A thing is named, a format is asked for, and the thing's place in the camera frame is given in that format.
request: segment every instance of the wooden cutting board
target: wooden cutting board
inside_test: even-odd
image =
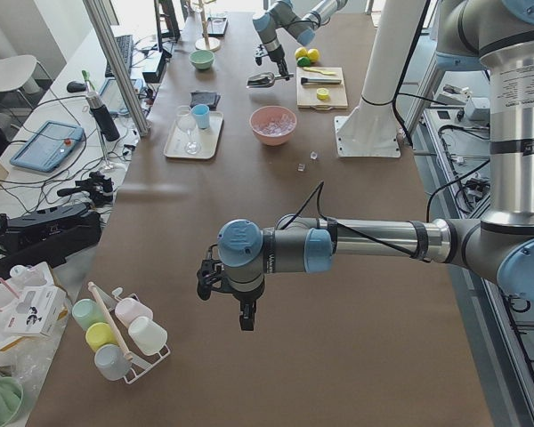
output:
[[[299,109],[347,109],[348,100],[346,99],[346,86],[344,85],[344,76],[341,67],[314,67],[323,69],[325,71],[336,72],[335,76],[324,76],[320,73],[305,71],[304,69],[296,68],[296,105]],[[301,77],[310,78],[340,78],[342,83],[340,85],[301,85]],[[330,92],[330,97],[327,100],[319,100],[317,98],[317,89],[326,87]]]

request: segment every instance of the pink cup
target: pink cup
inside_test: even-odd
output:
[[[118,302],[115,315],[123,325],[129,327],[140,316],[152,319],[152,310],[134,298],[127,297]]]

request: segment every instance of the blue cup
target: blue cup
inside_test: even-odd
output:
[[[210,108],[206,104],[198,104],[192,108],[192,115],[200,129],[210,127]]]

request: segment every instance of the brown tabletop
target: brown tabletop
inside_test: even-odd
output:
[[[246,89],[248,76],[275,66],[255,65],[251,15],[229,20],[213,68],[199,72],[188,55],[200,27],[189,19],[150,113],[151,135],[118,191],[89,276],[107,291],[137,293],[168,331],[173,353],[133,385],[112,383],[71,320],[28,425],[491,425],[442,265],[342,255],[326,273],[267,276],[254,332],[239,330],[231,296],[197,297],[196,271],[225,222],[271,226],[320,181],[326,215],[425,217],[411,150],[400,159],[339,158],[337,113],[298,110],[294,80]],[[294,70],[297,44],[283,33]],[[358,104],[374,36],[369,16],[337,14],[312,43],[319,65],[343,67],[348,111]],[[194,90],[222,95],[217,153],[207,161],[167,159],[175,107]],[[269,104],[298,117],[292,140],[276,148],[261,145],[247,123]],[[310,160],[312,151],[318,160]]]

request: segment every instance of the lime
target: lime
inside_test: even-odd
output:
[[[320,59],[320,52],[318,49],[309,49],[306,53],[306,56],[311,60],[311,62],[316,62]]]
[[[308,67],[311,65],[311,60],[309,60],[306,56],[303,56],[302,58],[298,59],[296,65],[299,67]]]
[[[306,47],[299,47],[296,51],[295,51],[295,59],[298,60],[299,58],[302,58],[303,56],[307,56],[308,52],[306,50]]]

